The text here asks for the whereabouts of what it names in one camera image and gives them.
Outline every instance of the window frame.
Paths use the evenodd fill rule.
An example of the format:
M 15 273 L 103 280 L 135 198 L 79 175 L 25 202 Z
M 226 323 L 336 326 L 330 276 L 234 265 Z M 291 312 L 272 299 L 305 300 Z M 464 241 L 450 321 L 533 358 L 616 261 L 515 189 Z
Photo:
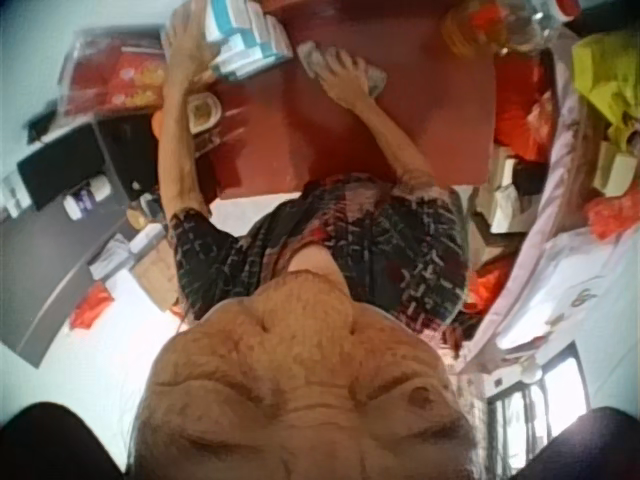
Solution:
M 580 375 L 580 381 L 582 383 L 582 390 L 585 397 L 585 406 L 586 410 L 591 410 L 591 403 L 589 401 L 589 391 L 587 390 L 587 382 L 584 375 L 584 369 L 582 367 L 582 362 L 580 360 L 580 355 L 578 353 L 578 348 L 575 342 L 571 342 L 565 348 L 563 348 L 560 352 L 554 355 L 551 359 L 545 362 L 542 365 L 542 377 L 535 383 L 528 384 L 523 381 L 518 381 L 513 385 L 505 388 L 504 390 L 498 392 L 497 394 L 491 396 L 487 399 L 487 471 L 490 474 L 493 474 L 495 478 L 508 478 L 510 475 L 515 472 L 512 471 L 511 466 L 509 465 L 509 454 L 508 454 L 508 441 L 507 441 L 507 417 L 506 417 L 506 399 L 515 395 L 517 393 L 521 393 L 524 399 L 524 418 L 525 418 L 525 426 L 527 430 L 527 451 L 526 458 L 527 463 L 535 456 L 533 453 L 536 445 L 535 438 L 535 426 L 533 425 L 533 413 L 535 409 L 535 405 L 533 403 L 531 388 L 536 385 L 540 388 L 542 392 L 542 396 L 544 398 L 544 408 L 545 408 L 545 419 L 546 419 L 546 438 L 547 441 L 545 446 L 551 442 L 554 438 L 551 434 L 551 422 L 549 417 L 549 397 L 547 392 L 546 383 L 544 381 L 546 375 L 555 369 L 557 366 L 562 364 L 564 361 L 573 358 L 578 367 L 578 373 Z M 498 409 L 497 404 L 500 403 L 502 408 Z M 502 446 L 501 449 L 497 448 L 497 412 L 501 410 L 502 412 Z M 497 476 L 497 472 L 501 471 L 502 475 L 500 477 Z

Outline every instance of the red table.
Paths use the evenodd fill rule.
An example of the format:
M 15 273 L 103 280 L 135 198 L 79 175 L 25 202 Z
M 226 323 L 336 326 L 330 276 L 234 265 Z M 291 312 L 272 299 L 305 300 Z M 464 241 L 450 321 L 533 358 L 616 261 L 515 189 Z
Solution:
M 295 45 L 315 40 L 389 75 L 380 105 L 418 143 L 439 182 L 478 185 L 494 130 L 491 57 L 460 59 L 440 34 L 447 5 L 299 2 L 280 8 Z M 332 103 L 297 60 L 242 83 L 219 83 L 225 142 L 199 162 L 208 200 L 300 190 L 310 179 L 363 171 L 392 179 L 373 137 Z

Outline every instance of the yellow cloth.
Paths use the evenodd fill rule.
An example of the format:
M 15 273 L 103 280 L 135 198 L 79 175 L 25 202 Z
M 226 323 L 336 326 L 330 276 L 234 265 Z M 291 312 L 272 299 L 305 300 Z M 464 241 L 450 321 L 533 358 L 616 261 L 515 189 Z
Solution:
M 612 123 L 621 150 L 640 121 L 640 33 L 592 35 L 573 47 L 573 84 Z

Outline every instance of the window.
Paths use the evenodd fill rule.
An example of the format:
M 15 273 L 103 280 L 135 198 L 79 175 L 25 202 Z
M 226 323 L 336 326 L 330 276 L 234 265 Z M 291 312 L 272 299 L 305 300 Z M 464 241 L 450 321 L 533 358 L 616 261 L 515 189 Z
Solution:
M 574 344 L 542 368 L 531 385 L 517 383 L 488 400 L 489 478 L 509 478 L 588 410 Z
M 575 358 L 568 358 L 544 376 L 549 401 L 551 436 L 555 437 L 587 411 L 584 387 Z

